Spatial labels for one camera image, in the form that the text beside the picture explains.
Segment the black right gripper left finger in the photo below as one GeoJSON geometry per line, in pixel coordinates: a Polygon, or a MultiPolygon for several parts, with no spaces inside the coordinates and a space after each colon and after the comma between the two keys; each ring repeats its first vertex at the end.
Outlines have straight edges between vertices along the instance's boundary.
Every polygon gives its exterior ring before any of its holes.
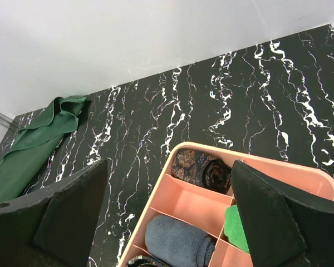
{"type": "Polygon", "coordinates": [[[86,266],[107,180],[99,160],[0,203],[0,266],[86,266]]]}

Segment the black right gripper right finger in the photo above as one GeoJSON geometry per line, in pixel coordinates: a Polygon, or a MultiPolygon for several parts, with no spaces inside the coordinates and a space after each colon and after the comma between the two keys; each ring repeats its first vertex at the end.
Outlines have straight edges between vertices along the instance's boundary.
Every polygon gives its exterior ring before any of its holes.
{"type": "Polygon", "coordinates": [[[239,160],[231,182],[254,266],[334,266],[334,201],[239,160]]]}

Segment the dark green cloth napkin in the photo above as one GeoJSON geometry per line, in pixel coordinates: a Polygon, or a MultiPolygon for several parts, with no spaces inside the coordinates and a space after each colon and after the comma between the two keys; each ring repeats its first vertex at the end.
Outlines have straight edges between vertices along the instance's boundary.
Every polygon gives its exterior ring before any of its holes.
{"type": "Polygon", "coordinates": [[[24,190],[67,133],[75,132],[86,96],[56,97],[27,127],[20,129],[0,161],[0,203],[24,190]]]}

